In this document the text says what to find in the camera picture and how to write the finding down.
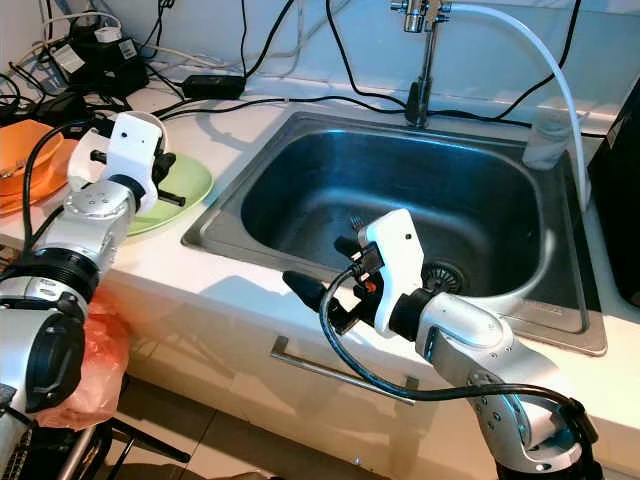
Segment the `green plate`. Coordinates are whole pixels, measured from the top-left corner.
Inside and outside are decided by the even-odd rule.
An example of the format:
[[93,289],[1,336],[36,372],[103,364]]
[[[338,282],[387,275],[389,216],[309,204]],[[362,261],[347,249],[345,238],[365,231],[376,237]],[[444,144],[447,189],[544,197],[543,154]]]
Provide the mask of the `green plate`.
[[214,183],[214,175],[204,164],[196,160],[195,157],[178,154],[175,156],[175,163],[170,168],[168,175],[159,184],[159,188],[186,198],[186,204],[175,206],[169,202],[157,201],[151,210],[134,215],[132,223],[129,224],[128,236],[140,236],[150,230],[165,227],[183,212],[200,206],[204,198],[212,191]]

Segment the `metal fork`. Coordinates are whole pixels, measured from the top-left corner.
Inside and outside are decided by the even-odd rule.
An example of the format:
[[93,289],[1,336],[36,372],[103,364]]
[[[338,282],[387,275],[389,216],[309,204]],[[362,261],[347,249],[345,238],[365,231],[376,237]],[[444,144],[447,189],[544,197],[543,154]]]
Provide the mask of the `metal fork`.
[[349,225],[353,230],[353,236],[358,243],[366,244],[369,242],[369,238],[367,238],[366,230],[369,227],[370,219],[366,218],[364,215],[349,215]]
[[0,159],[0,178],[12,178],[14,175],[22,174],[26,168],[28,156],[10,152],[9,155],[3,154]]

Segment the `white bowl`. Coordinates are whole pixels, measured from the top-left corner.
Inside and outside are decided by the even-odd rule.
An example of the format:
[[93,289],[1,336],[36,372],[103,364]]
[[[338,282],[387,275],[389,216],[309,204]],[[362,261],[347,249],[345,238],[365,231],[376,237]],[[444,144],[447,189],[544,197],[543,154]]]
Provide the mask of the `white bowl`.
[[[83,189],[87,186],[88,183],[91,182],[91,180],[99,179],[100,173],[105,169],[105,166],[100,163],[91,163],[90,151],[96,150],[96,148],[101,148],[101,150],[108,151],[108,145],[110,141],[111,131],[113,131],[115,116],[108,122],[110,124],[108,132],[102,133],[101,128],[95,127],[91,129],[91,131],[84,133],[84,136],[81,138],[81,140],[79,140],[76,148],[74,148],[72,156],[70,156],[67,170],[67,179],[73,189]],[[163,123],[160,122],[160,120],[159,123],[163,125],[165,129],[165,151],[166,137],[168,137],[168,132],[166,132],[166,127]]]

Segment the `stainless steel sink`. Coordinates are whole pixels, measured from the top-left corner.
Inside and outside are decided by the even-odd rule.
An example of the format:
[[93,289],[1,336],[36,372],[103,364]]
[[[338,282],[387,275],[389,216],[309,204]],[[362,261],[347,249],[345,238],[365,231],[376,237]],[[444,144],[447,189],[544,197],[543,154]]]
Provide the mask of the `stainless steel sink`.
[[522,164],[520,140],[298,111],[184,233],[187,246],[328,280],[334,239],[407,209],[425,262],[465,275],[460,296],[522,337],[603,356],[602,305],[571,166]]

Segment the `sink drain strainer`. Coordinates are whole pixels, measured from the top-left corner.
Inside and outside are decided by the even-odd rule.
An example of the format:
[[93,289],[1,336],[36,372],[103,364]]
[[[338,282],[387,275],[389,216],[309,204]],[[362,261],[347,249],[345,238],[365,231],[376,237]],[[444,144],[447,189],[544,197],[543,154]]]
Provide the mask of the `sink drain strainer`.
[[449,262],[425,262],[421,276],[422,288],[431,292],[458,294],[465,291],[468,284],[462,271]]

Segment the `black power adapter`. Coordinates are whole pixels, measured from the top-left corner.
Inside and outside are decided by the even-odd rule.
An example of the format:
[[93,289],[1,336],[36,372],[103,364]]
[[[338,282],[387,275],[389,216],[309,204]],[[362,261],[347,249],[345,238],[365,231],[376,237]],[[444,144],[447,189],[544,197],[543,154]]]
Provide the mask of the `black power adapter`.
[[188,100],[237,100],[246,90],[247,79],[233,74],[192,74],[179,86]]

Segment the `white cabinet door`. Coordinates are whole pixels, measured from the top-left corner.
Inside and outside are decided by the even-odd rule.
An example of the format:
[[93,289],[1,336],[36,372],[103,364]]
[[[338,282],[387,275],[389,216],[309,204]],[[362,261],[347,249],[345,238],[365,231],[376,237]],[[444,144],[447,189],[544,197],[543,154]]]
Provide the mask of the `white cabinet door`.
[[287,351],[353,374],[303,316],[301,326],[225,314],[160,294],[116,293],[131,325],[134,376],[392,480],[497,480],[465,402],[403,404],[269,355]]

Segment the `black charger white labels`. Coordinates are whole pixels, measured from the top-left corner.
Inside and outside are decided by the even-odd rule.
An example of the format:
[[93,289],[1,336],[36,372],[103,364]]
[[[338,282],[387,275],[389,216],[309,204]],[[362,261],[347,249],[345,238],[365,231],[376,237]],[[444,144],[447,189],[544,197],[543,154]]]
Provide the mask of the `black charger white labels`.
[[52,60],[73,90],[128,97],[148,83],[145,60],[133,38],[115,26],[73,26],[55,42]]

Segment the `orange bowl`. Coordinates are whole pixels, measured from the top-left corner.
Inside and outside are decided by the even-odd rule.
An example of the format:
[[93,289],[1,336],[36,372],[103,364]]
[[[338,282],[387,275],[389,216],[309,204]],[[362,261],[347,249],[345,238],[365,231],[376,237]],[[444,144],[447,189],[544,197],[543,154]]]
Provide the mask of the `orange bowl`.
[[[23,120],[0,129],[0,159],[1,155],[10,152],[29,156],[32,147],[40,138],[51,131],[50,125]],[[70,155],[78,145],[77,140],[69,140],[64,134],[56,134],[42,148],[37,156],[35,169],[32,170],[31,196],[50,195],[58,192],[67,184],[67,170]],[[0,195],[19,195],[22,187],[23,173],[12,178],[0,178]]]

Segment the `chrome sink faucet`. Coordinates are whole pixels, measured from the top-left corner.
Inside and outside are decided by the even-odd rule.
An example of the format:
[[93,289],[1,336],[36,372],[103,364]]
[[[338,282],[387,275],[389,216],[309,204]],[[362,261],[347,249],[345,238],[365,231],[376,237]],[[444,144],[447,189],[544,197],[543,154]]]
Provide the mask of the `chrome sink faucet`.
[[403,15],[403,32],[426,35],[420,73],[411,83],[404,110],[404,118],[411,127],[425,129],[430,116],[436,29],[440,23],[448,22],[452,0],[390,0],[389,8]]

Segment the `black metal stand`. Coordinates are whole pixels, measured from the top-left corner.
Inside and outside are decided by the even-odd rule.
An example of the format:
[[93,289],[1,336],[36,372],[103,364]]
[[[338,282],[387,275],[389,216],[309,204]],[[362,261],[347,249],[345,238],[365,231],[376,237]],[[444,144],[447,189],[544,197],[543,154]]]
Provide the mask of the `black metal stand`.
[[116,480],[125,458],[134,447],[164,454],[169,460],[188,462],[191,454],[161,442],[115,417],[92,428],[33,428],[19,440],[1,480],[95,480],[114,440],[123,442],[122,451],[102,480]]

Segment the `clear plastic cup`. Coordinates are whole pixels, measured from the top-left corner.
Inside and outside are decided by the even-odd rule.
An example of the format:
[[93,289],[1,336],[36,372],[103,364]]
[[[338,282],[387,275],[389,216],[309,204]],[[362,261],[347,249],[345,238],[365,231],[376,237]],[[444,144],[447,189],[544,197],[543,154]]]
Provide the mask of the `clear plastic cup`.
[[549,170],[567,155],[568,166],[579,165],[580,151],[575,146],[575,129],[570,110],[540,110],[532,120],[529,137],[521,161],[535,170]]

